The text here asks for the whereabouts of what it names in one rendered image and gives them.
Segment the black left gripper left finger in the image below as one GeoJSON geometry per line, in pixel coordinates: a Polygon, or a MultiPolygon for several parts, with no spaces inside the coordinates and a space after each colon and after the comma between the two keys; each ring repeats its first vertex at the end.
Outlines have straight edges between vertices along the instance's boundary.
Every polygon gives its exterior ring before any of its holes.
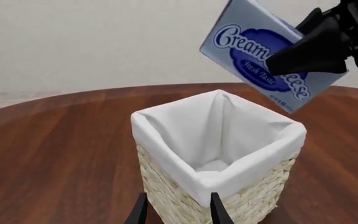
{"type": "Polygon", "coordinates": [[[128,224],[145,224],[147,219],[147,211],[147,194],[142,192],[138,195],[137,201],[128,216],[128,224]]]}

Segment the woven basket with white liner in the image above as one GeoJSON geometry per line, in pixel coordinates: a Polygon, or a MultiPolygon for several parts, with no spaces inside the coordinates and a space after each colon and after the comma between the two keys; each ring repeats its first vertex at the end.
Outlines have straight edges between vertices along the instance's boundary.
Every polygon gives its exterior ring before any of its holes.
{"type": "Polygon", "coordinates": [[[235,224],[259,224],[306,137],[303,124],[222,90],[135,111],[131,126],[144,190],[163,224],[213,224],[212,193],[235,224]]]}

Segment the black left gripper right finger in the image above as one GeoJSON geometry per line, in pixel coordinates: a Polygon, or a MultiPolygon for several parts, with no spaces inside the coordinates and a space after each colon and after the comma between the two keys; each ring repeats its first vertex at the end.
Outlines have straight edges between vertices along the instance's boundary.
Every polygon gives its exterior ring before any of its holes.
{"type": "Polygon", "coordinates": [[[213,224],[233,224],[217,192],[211,194],[210,211],[213,224]]]}

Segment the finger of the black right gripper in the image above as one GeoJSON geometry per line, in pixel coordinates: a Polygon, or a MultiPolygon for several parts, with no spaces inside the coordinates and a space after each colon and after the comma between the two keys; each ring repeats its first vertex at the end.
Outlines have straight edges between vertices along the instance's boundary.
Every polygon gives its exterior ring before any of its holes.
{"type": "Polygon", "coordinates": [[[332,17],[293,45],[273,54],[266,60],[272,74],[298,72],[347,72],[347,45],[338,23],[332,17]]]}
{"type": "Polygon", "coordinates": [[[304,37],[315,35],[328,35],[332,33],[332,19],[319,7],[313,9],[295,28],[304,37]]]}

